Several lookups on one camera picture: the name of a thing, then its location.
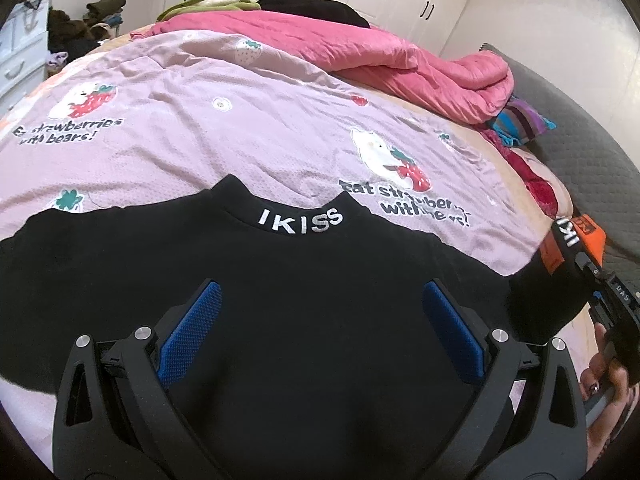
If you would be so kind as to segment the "black IKISS sweater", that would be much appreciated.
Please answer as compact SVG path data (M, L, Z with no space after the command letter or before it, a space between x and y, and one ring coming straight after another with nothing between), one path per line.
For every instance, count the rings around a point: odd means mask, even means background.
M169 202L49 209L1 244L1 374L57 392L77 337L152 325L206 280L221 311L169 394L235 479L414 479L473 390L422 307L431 280L542 344L588 292L533 258L498 274L341 194L316 210L235 177Z

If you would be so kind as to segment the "dark clothes pile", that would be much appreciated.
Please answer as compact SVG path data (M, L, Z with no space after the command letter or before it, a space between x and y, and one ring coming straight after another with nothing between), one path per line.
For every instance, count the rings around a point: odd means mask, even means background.
M122 10L127 0L98 0L86 5L86 13L74 20L66 12L48 11L48 49L51 54L66 53L66 61L75 61L112 38L112 31L122 24Z

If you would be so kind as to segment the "black clothes on bed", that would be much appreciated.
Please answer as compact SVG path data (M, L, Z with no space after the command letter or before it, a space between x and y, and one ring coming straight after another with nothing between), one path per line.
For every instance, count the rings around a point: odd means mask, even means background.
M335 0L258 0L263 11L279 12L334 23L370 28L369 22L346 3Z

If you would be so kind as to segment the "grey quilted headboard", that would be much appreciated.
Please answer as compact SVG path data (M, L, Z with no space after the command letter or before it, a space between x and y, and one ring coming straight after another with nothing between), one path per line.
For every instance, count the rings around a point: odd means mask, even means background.
M491 44L514 77L514 93L555 123L529 151L565 184L575 208L606 233L604 265L639 286L639 170L612 136L563 91Z

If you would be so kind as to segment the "beige bed sheet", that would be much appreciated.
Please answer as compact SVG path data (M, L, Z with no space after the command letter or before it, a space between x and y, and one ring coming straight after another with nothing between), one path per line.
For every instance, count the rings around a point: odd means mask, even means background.
M345 174L349 191L398 226L510 275L534 258L553 221L570 215L552 172L484 130L346 82L333 101L359 165Z

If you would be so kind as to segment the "striped colourful pillow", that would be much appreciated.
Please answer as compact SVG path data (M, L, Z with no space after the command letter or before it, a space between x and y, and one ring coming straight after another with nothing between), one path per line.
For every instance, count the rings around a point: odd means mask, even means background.
M554 122L539 114L529 103L515 96L510 97L500 113L487 125L497 133L498 138L508 148L523 146L535 140L537 136L556 128Z

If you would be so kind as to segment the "pink quilt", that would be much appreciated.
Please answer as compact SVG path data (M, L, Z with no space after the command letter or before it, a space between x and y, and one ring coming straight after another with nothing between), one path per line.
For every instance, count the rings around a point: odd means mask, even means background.
M180 30L243 35L463 125L496 117L514 90L508 63L491 51L447 61L383 29L277 12L179 14L130 37Z

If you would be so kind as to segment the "pink strawberry bed sheet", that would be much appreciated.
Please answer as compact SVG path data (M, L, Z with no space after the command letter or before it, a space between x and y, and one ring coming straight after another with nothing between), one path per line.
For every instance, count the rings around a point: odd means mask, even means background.
M238 35L171 32L73 62L1 123L1 233L161 202L227 174L295 206L347 190L508 274L547 220L479 133Z

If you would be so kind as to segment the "white drawer cabinet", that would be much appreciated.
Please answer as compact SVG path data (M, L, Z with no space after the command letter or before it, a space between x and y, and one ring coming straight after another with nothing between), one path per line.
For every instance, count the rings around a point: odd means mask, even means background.
M1 29L1 116L46 78L50 0L14 6Z

